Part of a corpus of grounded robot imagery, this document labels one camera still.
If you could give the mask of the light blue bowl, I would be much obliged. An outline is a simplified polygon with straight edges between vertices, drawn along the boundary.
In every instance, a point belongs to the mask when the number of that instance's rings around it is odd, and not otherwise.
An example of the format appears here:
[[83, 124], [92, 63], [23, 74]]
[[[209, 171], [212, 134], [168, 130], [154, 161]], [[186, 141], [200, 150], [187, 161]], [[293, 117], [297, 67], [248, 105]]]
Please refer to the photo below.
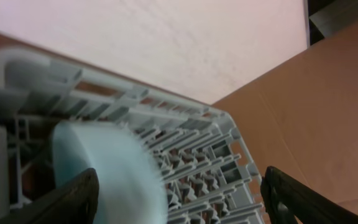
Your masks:
[[99, 181], [95, 223], [167, 222], [161, 171], [145, 146], [125, 128], [107, 122], [58, 123], [51, 137], [58, 187], [88, 168]]

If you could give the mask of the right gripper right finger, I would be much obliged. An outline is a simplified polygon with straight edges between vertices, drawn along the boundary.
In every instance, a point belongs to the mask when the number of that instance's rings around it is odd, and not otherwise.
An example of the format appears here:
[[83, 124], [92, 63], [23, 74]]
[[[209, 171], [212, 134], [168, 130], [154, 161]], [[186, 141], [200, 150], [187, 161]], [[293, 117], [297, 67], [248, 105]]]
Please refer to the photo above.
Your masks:
[[358, 224], [358, 215], [328, 200], [274, 166], [268, 166], [260, 193], [271, 223]]

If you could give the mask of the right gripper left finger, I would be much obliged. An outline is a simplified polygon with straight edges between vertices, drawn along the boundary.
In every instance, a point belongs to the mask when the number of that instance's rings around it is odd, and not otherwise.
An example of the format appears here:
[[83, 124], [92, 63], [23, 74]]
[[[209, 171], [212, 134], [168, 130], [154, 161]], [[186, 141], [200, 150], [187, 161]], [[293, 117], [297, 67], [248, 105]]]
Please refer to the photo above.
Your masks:
[[63, 186], [0, 219], [0, 224], [92, 224], [98, 209], [99, 181], [88, 168]]

